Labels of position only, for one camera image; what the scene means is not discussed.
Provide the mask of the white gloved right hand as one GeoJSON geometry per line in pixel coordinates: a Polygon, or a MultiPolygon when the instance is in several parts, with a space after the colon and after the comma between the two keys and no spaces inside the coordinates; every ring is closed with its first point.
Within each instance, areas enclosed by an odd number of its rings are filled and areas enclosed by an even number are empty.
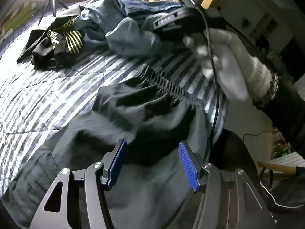
{"type": "Polygon", "coordinates": [[[204,36],[207,37],[207,33],[211,40],[212,59],[203,36],[192,34],[183,38],[185,46],[201,65],[204,76],[212,77],[213,61],[218,84],[230,101],[262,100],[271,88],[272,75],[267,66],[248,53],[236,34],[214,28],[205,30],[204,36]]]}

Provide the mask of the black sleeved right forearm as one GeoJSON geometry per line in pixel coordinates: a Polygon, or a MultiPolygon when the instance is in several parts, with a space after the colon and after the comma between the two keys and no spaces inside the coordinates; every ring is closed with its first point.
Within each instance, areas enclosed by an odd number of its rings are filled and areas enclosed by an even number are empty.
{"type": "Polygon", "coordinates": [[[270,88],[253,105],[270,118],[293,150],[304,157],[304,100],[297,91],[272,72],[270,88]]]}

